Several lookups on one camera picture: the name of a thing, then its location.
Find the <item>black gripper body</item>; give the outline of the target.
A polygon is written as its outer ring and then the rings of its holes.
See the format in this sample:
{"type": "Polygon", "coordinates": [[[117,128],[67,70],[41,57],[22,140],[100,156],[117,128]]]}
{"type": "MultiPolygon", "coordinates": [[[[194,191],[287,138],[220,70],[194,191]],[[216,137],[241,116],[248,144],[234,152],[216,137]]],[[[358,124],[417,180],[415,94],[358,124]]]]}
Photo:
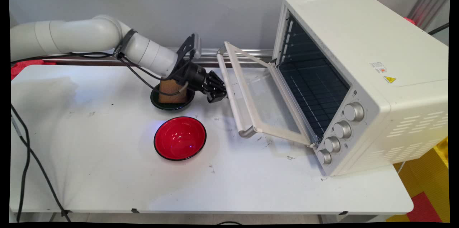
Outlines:
{"type": "Polygon", "coordinates": [[[193,62],[181,61],[176,65],[176,83],[180,86],[185,86],[188,83],[188,90],[202,93],[208,92],[209,87],[206,83],[206,77],[205,68],[193,62]]]}

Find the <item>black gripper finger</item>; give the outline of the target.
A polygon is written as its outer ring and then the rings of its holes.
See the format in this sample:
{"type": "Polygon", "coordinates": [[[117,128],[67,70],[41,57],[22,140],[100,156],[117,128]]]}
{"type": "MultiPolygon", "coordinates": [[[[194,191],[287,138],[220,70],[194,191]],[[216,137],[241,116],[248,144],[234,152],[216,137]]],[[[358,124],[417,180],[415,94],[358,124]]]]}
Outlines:
{"type": "Polygon", "coordinates": [[[214,71],[205,75],[205,85],[208,92],[226,92],[224,81],[214,71]]]}
{"type": "Polygon", "coordinates": [[[215,103],[224,99],[227,96],[227,91],[224,85],[206,85],[204,86],[204,94],[207,96],[208,103],[215,103]]]}

